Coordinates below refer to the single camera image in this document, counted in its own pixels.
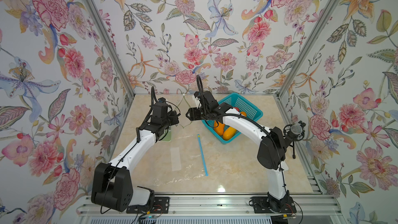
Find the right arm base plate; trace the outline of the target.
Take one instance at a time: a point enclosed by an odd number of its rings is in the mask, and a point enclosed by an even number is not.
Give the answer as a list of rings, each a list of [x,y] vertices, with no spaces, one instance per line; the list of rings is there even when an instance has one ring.
[[[277,200],[274,197],[251,197],[249,205],[255,214],[296,214],[297,210],[293,199],[285,196]]]

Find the clear green-print zip bag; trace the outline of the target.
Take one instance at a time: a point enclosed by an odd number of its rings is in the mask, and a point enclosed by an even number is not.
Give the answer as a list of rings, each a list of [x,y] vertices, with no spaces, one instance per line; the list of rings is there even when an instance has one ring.
[[[165,133],[160,137],[160,142],[170,142],[172,140],[172,128],[165,130]]]

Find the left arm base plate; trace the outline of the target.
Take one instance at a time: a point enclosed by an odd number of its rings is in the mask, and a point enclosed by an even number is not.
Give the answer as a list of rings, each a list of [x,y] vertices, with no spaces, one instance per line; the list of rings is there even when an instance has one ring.
[[[149,199],[146,205],[129,206],[127,214],[168,214],[170,207],[170,197],[154,197]]]

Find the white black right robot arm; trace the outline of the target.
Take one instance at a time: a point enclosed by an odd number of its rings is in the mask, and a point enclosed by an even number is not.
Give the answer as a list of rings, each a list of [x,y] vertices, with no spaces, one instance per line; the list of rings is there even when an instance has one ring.
[[[219,103],[209,91],[197,91],[193,98],[196,107],[187,111],[186,117],[189,120],[210,120],[226,124],[258,145],[257,160],[267,170],[267,207],[273,213],[280,213],[291,199],[284,177],[284,171],[288,170],[285,163],[288,145],[282,130],[260,125],[231,105]]]

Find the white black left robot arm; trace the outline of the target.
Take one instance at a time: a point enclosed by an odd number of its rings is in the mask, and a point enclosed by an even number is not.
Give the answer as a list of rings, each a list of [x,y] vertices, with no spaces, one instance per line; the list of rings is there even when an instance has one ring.
[[[150,111],[136,128],[136,138],[115,159],[100,163],[94,171],[91,202],[108,210],[136,209],[149,212],[155,202],[154,191],[132,184],[131,173],[145,153],[163,140],[172,125],[179,124],[180,112],[165,98],[151,98]]]

